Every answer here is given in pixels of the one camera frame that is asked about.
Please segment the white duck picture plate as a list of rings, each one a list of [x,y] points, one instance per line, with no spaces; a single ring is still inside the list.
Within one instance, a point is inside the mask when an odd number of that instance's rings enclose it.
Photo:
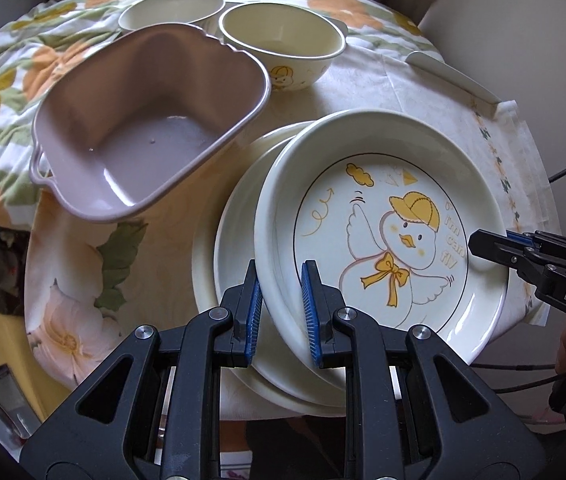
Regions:
[[[431,328],[466,362],[498,324],[503,266],[473,256],[477,230],[503,233],[476,165],[431,126],[388,110],[344,110],[293,136],[269,169],[254,224],[256,269],[277,331],[313,367],[301,268],[379,324]]]

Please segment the large cream plate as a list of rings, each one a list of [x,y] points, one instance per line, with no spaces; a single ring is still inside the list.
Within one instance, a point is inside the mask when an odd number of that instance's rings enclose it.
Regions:
[[[204,186],[201,193],[204,206],[196,225],[192,245],[192,285],[198,310],[204,311],[220,304],[222,292],[221,294],[216,292],[213,281],[213,246],[215,246],[218,224],[225,203],[228,202],[233,188],[243,176],[249,162],[271,145],[263,137],[243,148],[233,145],[210,162],[211,181]],[[250,420],[312,415],[287,410],[259,396],[257,392],[245,386],[232,373],[233,370],[234,368],[225,368],[221,372],[223,419]]]

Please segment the cream patterned tablecloth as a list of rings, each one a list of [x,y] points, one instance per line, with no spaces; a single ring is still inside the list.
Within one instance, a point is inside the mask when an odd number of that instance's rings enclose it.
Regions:
[[[364,106],[413,116],[458,143],[488,181],[509,229],[560,227],[537,145],[515,102],[480,110],[428,96],[407,63],[360,47],[348,47],[312,87],[275,92],[223,151],[295,122]],[[25,327],[36,362],[63,390],[74,389],[137,326],[179,326],[199,311],[193,236],[210,162],[223,151],[139,218],[120,224],[78,219],[42,194],[26,263]]]

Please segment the mauve plastic basin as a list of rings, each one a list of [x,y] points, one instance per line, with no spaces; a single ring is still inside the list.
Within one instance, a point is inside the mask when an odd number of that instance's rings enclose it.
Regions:
[[[231,143],[270,92],[254,55],[202,28],[129,32],[44,96],[30,180],[78,218],[138,216]]]

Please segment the white table rail right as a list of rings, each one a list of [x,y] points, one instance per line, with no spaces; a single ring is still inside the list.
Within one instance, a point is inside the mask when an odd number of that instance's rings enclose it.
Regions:
[[[425,52],[411,52],[405,63],[410,66],[417,87],[428,96],[437,96],[463,107],[477,106],[480,110],[494,110],[501,102],[482,84]]]

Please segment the cream duck bowl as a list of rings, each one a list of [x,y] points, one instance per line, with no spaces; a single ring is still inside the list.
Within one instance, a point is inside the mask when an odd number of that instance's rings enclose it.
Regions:
[[[279,91],[311,87],[347,47],[343,32],[327,18],[284,3],[233,6],[221,14],[218,28],[227,44],[259,59]]]

